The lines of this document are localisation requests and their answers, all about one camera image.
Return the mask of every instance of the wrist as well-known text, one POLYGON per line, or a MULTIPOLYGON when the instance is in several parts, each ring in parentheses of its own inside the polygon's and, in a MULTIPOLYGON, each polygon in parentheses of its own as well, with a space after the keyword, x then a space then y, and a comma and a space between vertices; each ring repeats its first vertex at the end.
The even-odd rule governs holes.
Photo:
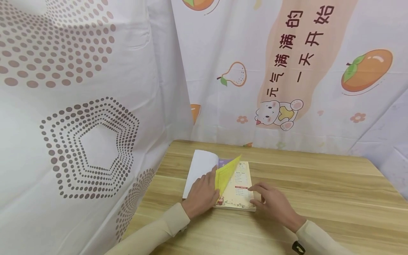
POLYGON ((296 233, 304 224, 306 223, 306 218, 295 214, 291 217, 285 227, 287 227, 293 233, 296 233))
POLYGON ((187 214, 189 219, 193 219, 195 217, 193 208, 188 204, 186 200, 181 202, 181 206, 184 209, 184 212, 187 214))

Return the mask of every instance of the cartoon backdrop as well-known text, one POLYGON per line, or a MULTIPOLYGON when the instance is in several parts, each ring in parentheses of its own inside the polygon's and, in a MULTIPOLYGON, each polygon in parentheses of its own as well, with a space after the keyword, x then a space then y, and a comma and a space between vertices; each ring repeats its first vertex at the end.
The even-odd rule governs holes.
POLYGON ((365 156, 408 197, 405 1, 172 6, 191 139, 365 156))
POLYGON ((104 254, 193 127, 170 1, 0 0, 0 80, 0 254, 104 254))

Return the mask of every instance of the wooden tabletop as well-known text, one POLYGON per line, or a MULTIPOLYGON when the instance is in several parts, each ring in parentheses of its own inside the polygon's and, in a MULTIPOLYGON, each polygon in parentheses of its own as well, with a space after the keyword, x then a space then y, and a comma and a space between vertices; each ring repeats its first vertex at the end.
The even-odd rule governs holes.
MULTIPOLYGON (((293 208, 359 255, 408 254, 408 204, 367 159, 174 141, 124 234, 180 202, 194 150, 248 161, 252 183, 270 183, 293 208)), ((153 254, 295 254, 296 236, 261 212, 212 209, 153 254)))

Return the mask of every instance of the sleeve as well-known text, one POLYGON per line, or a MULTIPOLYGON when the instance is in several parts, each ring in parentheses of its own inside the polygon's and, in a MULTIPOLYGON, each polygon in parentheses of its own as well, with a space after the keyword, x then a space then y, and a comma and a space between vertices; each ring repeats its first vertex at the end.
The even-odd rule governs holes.
POLYGON ((306 223, 296 232, 296 235, 299 239, 298 242, 302 247, 293 247, 293 249, 297 249, 299 254, 354 255, 311 221, 306 221, 306 223))
POLYGON ((184 229, 190 219, 180 203, 166 211, 161 218, 144 226, 105 255, 147 255, 157 246, 184 229))

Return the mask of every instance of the workbook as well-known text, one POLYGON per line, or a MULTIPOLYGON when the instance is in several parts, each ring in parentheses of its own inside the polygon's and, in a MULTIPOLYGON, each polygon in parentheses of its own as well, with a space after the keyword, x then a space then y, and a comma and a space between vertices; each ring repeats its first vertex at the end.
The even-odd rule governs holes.
POLYGON ((184 187, 183 199, 187 198, 191 186, 207 172, 217 165, 215 188, 220 189, 220 199, 214 207, 233 210, 255 211, 255 206, 249 201, 253 199, 253 192, 249 163, 235 159, 220 159, 209 151, 195 150, 187 182, 184 187))

